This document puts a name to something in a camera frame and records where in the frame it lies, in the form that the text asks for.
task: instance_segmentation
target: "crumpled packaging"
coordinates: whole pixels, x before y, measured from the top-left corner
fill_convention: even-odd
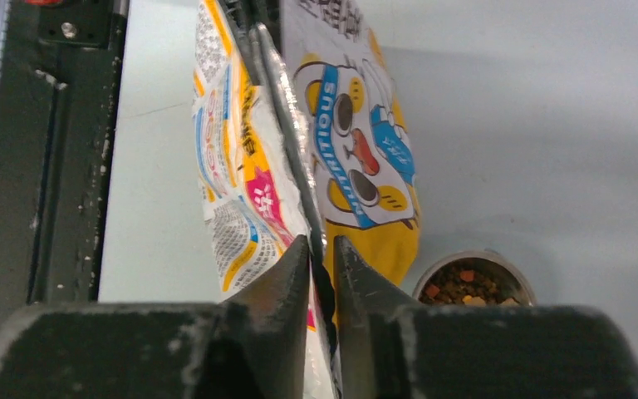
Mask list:
[[[204,216],[224,298],[297,235],[310,237],[304,396],[340,397],[334,238],[348,237],[400,283],[420,236],[410,138],[353,1],[265,1],[199,3],[193,119]]]

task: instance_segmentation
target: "cartoon eye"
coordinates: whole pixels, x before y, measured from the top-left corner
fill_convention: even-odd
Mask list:
[[[346,137],[353,123],[353,103],[351,98],[343,93],[336,100],[334,107],[334,126],[338,134]]]
[[[358,194],[358,200],[365,206],[376,206],[380,201],[380,193],[372,181],[355,169],[348,171],[353,189]]]

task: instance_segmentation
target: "black bracket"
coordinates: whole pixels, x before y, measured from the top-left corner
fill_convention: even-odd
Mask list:
[[[105,47],[109,42],[113,0],[78,0],[41,7],[38,36],[45,42]]]

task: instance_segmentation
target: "round container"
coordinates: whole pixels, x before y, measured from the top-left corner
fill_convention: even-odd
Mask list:
[[[437,270],[464,260],[469,261],[469,268],[490,277],[499,286],[505,297],[514,298],[524,306],[536,304],[537,300],[534,297],[532,287],[514,265],[497,253],[478,250],[450,255],[428,268],[417,283],[412,298],[420,299],[426,284]]]

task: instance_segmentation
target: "bowl rim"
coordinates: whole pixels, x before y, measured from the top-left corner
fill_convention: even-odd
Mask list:
[[[420,299],[420,294],[422,293],[422,290],[425,289],[425,286],[429,282],[429,279],[431,278],[432,275],[434,275],[434,273],[436,273],[437,270],[457,260],[469,259],[469,258],[487,260],[507,270],[508,273],[512,274],[515,280],[517,280],[520,286],[522,286],[522,290],[524,291],[528,300],[528,302],[525,303],[525,305],[533,306],[537,304],[537,298],[534,296],[534,290],[532,290],[532,286],[529,285],[529,282],[527,281],[526,278],[524,278],[524,275],[522,274],[522,272],[520,272],[519,269],[515,267],[515,265],[510,263],[501,254],[498,254],[497,252],[489,250],[489,249],[485,249],[485,250],[467,249],[465,251],[448,255],[445,258],[442,258],[441,260],[432,264],[431,266],[429,266],[429,268],[425,270],[425,272],[422,274],[422,277],[420,277],[420,279],[417,281],[417,285],[415,289],[412,291],[412,298],[415,298],[417,300]]]

